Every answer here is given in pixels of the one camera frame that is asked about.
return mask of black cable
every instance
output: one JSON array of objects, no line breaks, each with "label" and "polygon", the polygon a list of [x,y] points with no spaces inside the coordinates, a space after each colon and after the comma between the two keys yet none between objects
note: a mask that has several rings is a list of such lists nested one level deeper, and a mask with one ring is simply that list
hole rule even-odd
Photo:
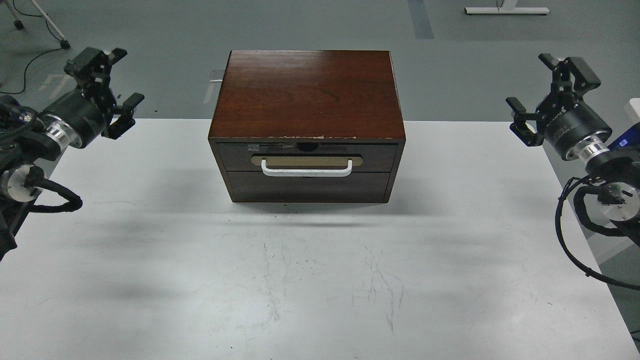
[{"label": "black cable", "polygon": [[82,208],[82,199],[80,199],[80,196],[76,195],[68,188],[45,178],[44,171],[37,166],[31,167],[29,174],[27,174],[24,180],[24,184],[28,186],[37,186],[44,190],[55,192],[67,200],[66,203],[57,206],[32,205],[31,209],[29,209],[32,213],[62,213]]},{"label": "black cable", "polygon": [[[22,11],[18,10],[18,8],[15,6],[15,0],[13,0],[13,8],[15,9],[15,11],[23,14],[24,16],[30,16],[30,17],[42,17],[42,15],[34,15],[34,14],[30,14],[30,13],[23,13]],[[47,21],[47,19],[44,20],[45,25],[47,26],[47,30],[49,30],[49,33],[51,34],[52,37],[54,37],[57,41],[62,41],[62,39],[58,38],[56,35],[54,35],[54,33],[51,31],[51,28],[49,27],[49,21]]]},{"label": "black cable", "polygon": [[19,13],[23,14],[24,16],[30,16],[30,17],[42,17],[42,15],[33,15],[33,14],[30,14],[30,13],[23,13],[22,11],[18,10],[18,8],[17,8],[17,7],[15,7],[15,0],[13,0],[13,8],[15,9],[15,11],[17,11],[17,12],[19,12]]},{"label": "black cable", "polygon": [[560,241],[560,246],[562,246],[562,249],[564,250],[564,253],[567,255],[569,260],[571,260],[571,262],[575,266],[577,266],[580,270],[582,270],[584,272],[584,275],[590,276],[602,282],[606,282],[607,284],[610,284],[613,286],[619,286],[621,288],[627,288],[631,290],[640,290],[640,285],[627,284],[626,282],[621,282],[616,279],[611,279],[610,277],[602,275],[601,273],[596,272],[592,268],[581,263],[575,256],[573,256],[573,254],[569,251],[569,248],[566,246],[566,243],[564,242],[564,237],[562,235],[562,226],[561,226],[562,208],[563,208],[564,201],[576,187],[580,186],[581,184],[586,184],[587,183],[586,181],[588,179],[589,179],[589,176],[585,176],[582,179],[579,179],[578,177],[572,177],[571,179],[569,179],[569,181],[567,181],[567,183],[565,184],[562,190],[562,193],[560,194],[560,197],[558,198],[558,205],[556,208],[556,235],[558,237],[558,241]]},{"label": "black cable", "polygon": [[624,236],[622,231],[617,227],[604,227],[591,221],[589,214],[587,213],[587,206],[584,203],[584,197],[587,194],[600,195],[602,188],[599,186],[583,186],[575,191],[573,196],[573,208],[575,214],[578,216],[580,223],[590,231],[594,233],[602,234],[604,236]]},{"label": "black cable", "polygon": [[58,50],[63,50],[62,48],[60,49],[53,49],[53,50],[47,50],[42,54],[39,54],[38,56],[36,56],[35,58],[31,59],[31,61],[29,61],[29,63],[27,64],[27,66],[24,68],[24,73],[22,75],[22,90],[20,90],[19,92],[5,92],[5,91],[0,91],[0,94],[10,94],[10,95],[18,95],[18,94],[22,94],[26,88],[27,88],[27,69],[29,68],[29,65],[31,65],[31,63],[33,63],[34,60],[36,60],[37,58],[41,57],[44,54],[49,54],[49,53],[53,53],[54,51],[58,51]]},{"label": "black cable", "polygon": [[47,30],[49,30],[49,33],[51,34],[51,36],[55,38],[57,41],[62,41],[62,39],[58,38],[56,35],[53,34],[53,32],[51,32],[51,28],[49,28],[49,21],[45,19],[44,23],[45,25],[47,25]]}]

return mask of wooden top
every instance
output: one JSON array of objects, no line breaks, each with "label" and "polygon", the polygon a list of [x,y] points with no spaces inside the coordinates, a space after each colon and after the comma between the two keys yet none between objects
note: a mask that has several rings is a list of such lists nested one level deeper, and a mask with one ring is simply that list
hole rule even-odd
[{"label": "wooden top", "polygon": [[404,139],[388,51],[232,51],[209,137]]}]

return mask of dark brown wood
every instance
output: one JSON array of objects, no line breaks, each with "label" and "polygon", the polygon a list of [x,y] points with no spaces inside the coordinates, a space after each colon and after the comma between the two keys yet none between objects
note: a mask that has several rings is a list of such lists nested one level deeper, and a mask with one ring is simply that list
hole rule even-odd
[{"label": "dark brown wood", "polygon": [[[209,142],[234,202],[388,202],[405,142],[389,53],[232,51]],[[251,163],[260,155],[362,164],[346,177],[269,177]]]},{"label": "dark brown wood", "polygon": [[269,177],[229,172],[234,202],[385,202],[389,174],[357,172],[347,177]]},{"label": "dark brown wood", "polygon": [[388,51],[232,51],[210,137],[403,139]]}]

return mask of drawer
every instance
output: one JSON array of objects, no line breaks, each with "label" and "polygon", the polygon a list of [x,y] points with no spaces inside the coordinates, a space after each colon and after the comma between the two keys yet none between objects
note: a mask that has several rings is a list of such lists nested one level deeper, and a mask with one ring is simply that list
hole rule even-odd
[{"label": "drawer", "polygon": [[269,177],[262,172],[227,172],[227,176],[234,202],[385,202],[390,174]]},{"label": "drawer", "polygon": [[390,172],[398,145],[359,143],[215,143],[226,171],[260,171],[256,156],[343,157],[362,159],[353,172]]}]

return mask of scratch mark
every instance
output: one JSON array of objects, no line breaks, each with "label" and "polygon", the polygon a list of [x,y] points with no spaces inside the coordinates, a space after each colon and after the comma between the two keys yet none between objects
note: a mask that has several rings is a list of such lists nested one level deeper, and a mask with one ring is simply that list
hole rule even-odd
[{"label": "scratch mark", "polygon": [[44,304],[45,302],[47,302],[47,301],[51,300],[52,298],[53,298],[53,296],[47,297],[47,298],[46,298],[46,299],[44,299],[43,301],[41,301],[41,302],[39,302],[39,303],[35,304],[34,306],[30,307],[30,308],[29,308],[29,310],[33,310],[33,309],[35,309],[36,307],[38,307],[38,306],[40,306],[40,305]]}]

